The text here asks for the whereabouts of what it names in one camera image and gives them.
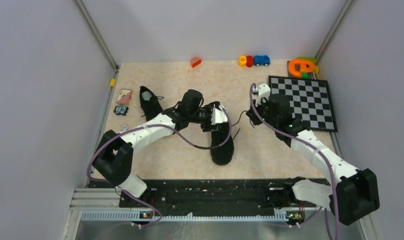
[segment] gray floor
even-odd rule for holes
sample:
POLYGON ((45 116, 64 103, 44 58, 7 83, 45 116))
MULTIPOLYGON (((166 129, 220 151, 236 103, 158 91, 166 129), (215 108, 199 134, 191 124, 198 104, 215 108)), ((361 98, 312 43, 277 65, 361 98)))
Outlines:
MULTIPOLYGON (((334 236, 334 217, 330 219, 334 236)), ((82 221, 76 240, 93 240, 117 221, 82 221)), ((283 228, 266 222, 162 222, 139 230, 128 224, 118 226, 98 240, 327 240, 323 212, 299 228, 283 228)), ((340 239, 363 240, 358 223, 341 227, 340 239)))

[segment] red toy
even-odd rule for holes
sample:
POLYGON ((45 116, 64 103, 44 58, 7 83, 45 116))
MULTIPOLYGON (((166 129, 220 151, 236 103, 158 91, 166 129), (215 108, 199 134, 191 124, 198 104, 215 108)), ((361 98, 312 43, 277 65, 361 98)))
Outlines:
POLYGON ((251 68, 253 66, 253 57, 247 56, 246 67, 251 68))
POLYGON ((200 57, 194 57, 190 60, 191 67, 194 68, 195 66, 202 63, 202 59, 200 57))

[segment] chessboard black border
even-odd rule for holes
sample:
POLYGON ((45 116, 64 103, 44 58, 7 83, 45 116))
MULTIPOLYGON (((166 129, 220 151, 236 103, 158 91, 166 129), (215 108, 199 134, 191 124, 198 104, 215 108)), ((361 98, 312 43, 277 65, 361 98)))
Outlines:
POLYGON ((308 79, 308 78, 297 78, 297 77, 288 77, 288 76, 273 76, 270 75, 268 76, 268 86, 271 87, 271 79, 292 79, 292 80, 305 80, 305 81, 311 81, 311 82, 319 82, 319 83, 325 83, 325 87, 327 88, 327 94, 328 94, 328 100, 330 102, 330 110, 331 110, 331 117, 333 118, 333 125, 334 129, 324 129, 324 128, 316 128, 316 127, 309 127, 312 130, 316 131, 323 131, 323 132, 329 132, 329 133, 337 133, 337 120, 336 120, 336 114, 334 113, 334 106, 333 106, 333 100, 331 99, 331 91, 330 91, 330 86, 328 85, 327 80, 317 80, 317 79, 308 79))

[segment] floor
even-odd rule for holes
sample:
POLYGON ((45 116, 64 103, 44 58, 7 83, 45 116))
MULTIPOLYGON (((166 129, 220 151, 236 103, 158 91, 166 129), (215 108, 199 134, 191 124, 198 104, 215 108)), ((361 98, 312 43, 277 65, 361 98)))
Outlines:
MULTIPOLYGON (((130 128, 145 122, 141 117, 138 92, 146 86, 160 100, 164 109, 174 106, 188 89, 200 91, 205 104, 220 101, 227 108, 231 122, 238 120, 243 110, 249 109, 251 83, 267 82, 269 75, 287 76, 288 59, 271 60, 270 66, 241 68, 235 60, 203 61, 195 68, 188 61, 123 63, 114 90, 107 118, 107 130, 121 131, 122 125, 130 128), (114 107, 121 89, 132 89, 133 98, 126 116, 115 115, 114 107)), ((273 179, 303 176, 322 178, 305 158, 278 140, 263 125, 255 129, 243 115, 233 127, 232 135, 240 129, 234 140, 234 156, 225 166, 215 165, 208 150, 196 149, 179 136, 162 138, 142 149, 133 157, 132 171, 142 179, 273 179)), ((210 133, 202 132, 192 124, 181 133, 200 146, 210 145, 210 133)), ((315 132, 318 139, 334 150, 328 132, 315 132)), ((94 177, 103 178, 99 173, 94 177)))

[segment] blue toy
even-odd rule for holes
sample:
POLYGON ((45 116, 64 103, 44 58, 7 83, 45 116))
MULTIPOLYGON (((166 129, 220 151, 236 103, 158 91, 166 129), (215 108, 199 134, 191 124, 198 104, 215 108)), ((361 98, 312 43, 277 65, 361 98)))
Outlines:
POLYGON ((128 107, 127 106, 123 106, 122 104, 120 104, 119 106, 115 106, 115 108, 113 109, 113 112, 116 115, 123 115, 125 116, 128 112, 128 107))
POLYGON ((264 56, 254 56, 253 57, 253 65, 259 67, 260 65, 269 66, 271 64, 269 57, 267 55, 264 56))

